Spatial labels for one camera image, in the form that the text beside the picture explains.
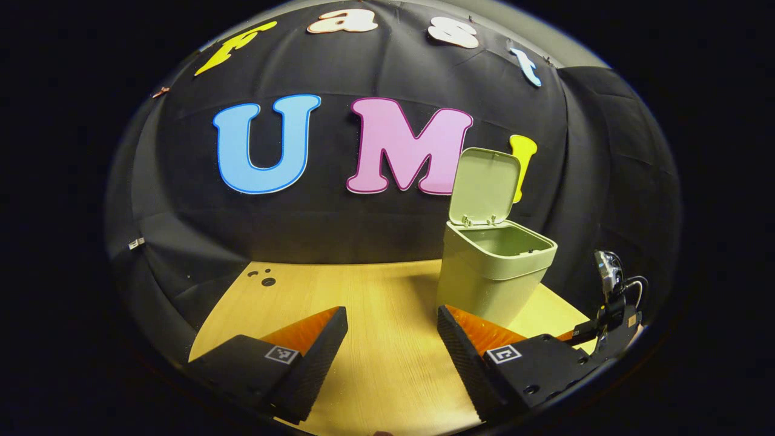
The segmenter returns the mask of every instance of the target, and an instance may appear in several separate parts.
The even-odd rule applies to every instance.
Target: wooden tabletop
[[[441,260],[370,265],[252,262],[202,325],[189,361],[237,334],[259,338],[314,313],[345,306],[347,335],[309,418],[294,427],[320,435],[389,431],[394,436],[423,436],[476,426],[479,417],[436,331],[440,269]],[[258,274],[248,276],[253,271]],[[276,282],[265,286],[267,278]],[[556,336],[587,320],[539,285],[506,327],[526,337]],[[594,341],[580,347],[591,353]]]

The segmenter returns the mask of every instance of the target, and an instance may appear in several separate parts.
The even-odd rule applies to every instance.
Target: green trash can
[[[472,147],[460,155],[436,307],[449,304],[508,326],[541,282],[557,244],[506,220],[519,172],[510,154]]]

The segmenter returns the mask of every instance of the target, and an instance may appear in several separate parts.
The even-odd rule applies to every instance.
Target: letter m
[[[465,112],[441,109],[415,137],[412,127],[395,100],[368,98],[353,102],[361,119],[360,152],[356,174],[347,188],[359,194],[374,194],[388,188],[382,176],[382,156],[393,172],[398,188],[406,191],[429,161],[428,174],[418,184],[428,194],[452,194],[457,162],[466,131],[474,123]]]

